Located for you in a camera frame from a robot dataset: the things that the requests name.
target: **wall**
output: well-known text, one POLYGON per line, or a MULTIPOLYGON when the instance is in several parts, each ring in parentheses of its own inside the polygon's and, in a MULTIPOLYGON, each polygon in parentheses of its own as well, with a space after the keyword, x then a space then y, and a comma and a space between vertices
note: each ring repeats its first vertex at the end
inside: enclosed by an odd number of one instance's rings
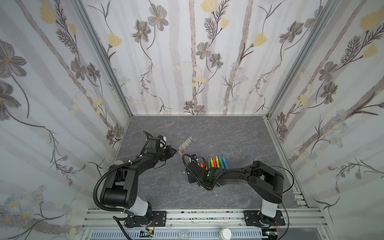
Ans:
POLYGON ((73 6, 58 4, 0 6, 2 238, 80 237, 128 123, 73 6))
POLYGON ((82 1, 134 114, 265 114, 326 1, 82 1))
POLYGON ((383 7, 342 1, 270 118, 338 240, 384 234, 383 7))

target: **gray marble tabletop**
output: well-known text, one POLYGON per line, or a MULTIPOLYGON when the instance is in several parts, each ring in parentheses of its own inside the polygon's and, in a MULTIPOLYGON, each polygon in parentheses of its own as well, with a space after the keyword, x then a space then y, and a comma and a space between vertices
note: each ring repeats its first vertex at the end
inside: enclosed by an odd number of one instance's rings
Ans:
MULTIPOLYGON (((184 151, 207 159, 223 154, 229 168, 249 166, 259 160, 281 166, 280 159, 262 117, 238 116, 133 116, 121 143, 117 160, 133 159, 145 143, 143 130, 162 135, 177 149, 188 137, 193 142, 184 151)), ((283 169, 276 168, 285 175, 283 169)), ((284 189, 290 186, 284 182, 284 189)), ((206 191, 189 184, 178 153, 165 166, 139 176, 138 196, 153 208, 254 208, 262 198, 248 185, 224 185, 206 191)), ((292 190, 283 195, 285 207, 298 207, 292 190)))

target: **gray flower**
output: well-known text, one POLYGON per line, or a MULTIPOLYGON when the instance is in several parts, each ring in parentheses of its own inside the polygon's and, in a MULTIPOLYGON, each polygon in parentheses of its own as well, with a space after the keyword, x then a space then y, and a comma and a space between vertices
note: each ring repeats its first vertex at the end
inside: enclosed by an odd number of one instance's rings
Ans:
POLYGON ((324 86, 324 92, 320 95, 320 97, 325 98, 325 104, 333 102, 332 94, 336 94, 337 88, 338 85, 335 85, 333 82, 330 82, 324 86))
POLYGON ((323 10, 323 6, 320 6, 318 9, 316 9, 315 12, 313 13, 314 18, 308 18, 304 24, 304 27, 305 28, 313 27, 322 10, 323 10))
POLYGON ((277 121, 282 123, 285 120, 285 114, 281 112, 279 115, 277 115, 277 121))
POLYGON ((77 79, 85 79, 84 74, 87 73, 87 68, 84 65, 80 66, 80 62, 77 58, 74 58, 74 61, 71 61, 71 69, 72 71, 76 72, 77 79))
POLYGON ((0 80, 0 121, 9 119, 7 108, 18 108, 21 104, 10 94, 13 92, 12 85, 0 80))
POLYGON ((321 74, 319 77, 319 80, 322 81, 325 79, 325 81, 329 82, 332 80, 332 74, 334 71, 336 71, 337 64, 333 64, 333 61, 329 61, 324 65, 324 69, 320 69, 319 73, 321 74))
POLYGON ((151 33, 151 29, 149 28, 147 21, 136 20, 135 29, 137 30, 137 33, 132 34, 135 41, 139 43, 141 38, 143 38, 144 41, 148 42, 148 34, 151 33))
POLYGON ((96 70, 95 66, 92 63, 89 63, 87 69, 88 69, 89 76, 93 77, 93 79, 96 82, 96 77, 100 77, 100 70, 96 70))
POLYGON ((201 42, 197 45, 198 51, 196 55, 200 55, 200 59, 204 59, 205 57, 209 57, 211 55, 211 51, 207 50, 209 48, 208 44, 208 42, 201 42))
POLYGON ((206 113, 205 106, 198 105, 193 110, 197 115, 206 113))
POLYGON ((282 138, 285 138, 285 134, 288 133, 287 126, 284 124, 279 127, 279 134, 281 135, 282 138))
POLYGON ((184 107, 184 109, 185 110, 188 110, 188 109, 193 109, 193 106, 194 106, 195 104, 192 102, 192 101, 185 101, 185 107, 184 107))
POLYGON ((113 134, 112 130, 108 130, 107 139, 109 140, 110 145, 112 145, 114 137, 115 137, 115 134, 113 134))
POLYGON ((119 126, 118 122, 116 123, 116 126, 115 126, 115 134, 116 134, 116 137, 122 136, 122 127, 119 126))
POLYGON ((212 65, 211 65, 211 68, 213 68, 214 66, 217 65, 218 68, 221 68, 221 66, 224 64, 222 61, 220 61, 221 59, 221 56, 220 54, 212 54, 211 58, 209 59, 209 61, 212 62, 212 65))
POLYGON ((22 57, 15 56, 11 44, 0 40, 0 78, 8 78, 11 71, 19 77, 26 76, 26 72, 19 66, 26 64, 22 57))
POLYGON ((161 5, 156 6, 151 3, 151 7, 149 8, 149 11, 153 16, 148 17, 148 23, 151 26, 156 26, 160 31, 164 30, 163 25, 168 26, 168 21, 165 19, 167 16, 167 11, 163 8, 161 5))
POLYGON ((288 42, 293 42, 293 39, 295 38, 296 35, 301 34, 303 31, 303 24, 300 22, 294 22, 288 29, 288 32, 286 34, 281 34, 280 35, 280 43, 283 43, 285 40, 288 40, 288 42))

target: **marker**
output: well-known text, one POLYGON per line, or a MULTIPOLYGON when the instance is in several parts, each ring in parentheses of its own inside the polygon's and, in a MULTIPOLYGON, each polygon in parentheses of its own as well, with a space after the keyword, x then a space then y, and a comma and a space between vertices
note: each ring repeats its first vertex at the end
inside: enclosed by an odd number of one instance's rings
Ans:
POLYGON ((228 169, 228 165, 227 165, 227 162, 225 161, 224 155, 222 154, 221 156, 223 157, 223 163, 224 163, 225 168, 228 169))
POLYGON ((213 165, 213 167, 216 167, 215 157, 211 158, 211 164, 213 165))
POLYGON ((220 167, 220 164, 219 164, 219 162, 218 162, 218 158, 217 158, 217 156, 216 156, 216 166, 217 166, 217 167, 220 167))
POLYGON ((225 168, 225 166, 223 164, 223 160, 221 160, 220 156, 218 157, 218 162, 220 163, 220 167, 225 168))

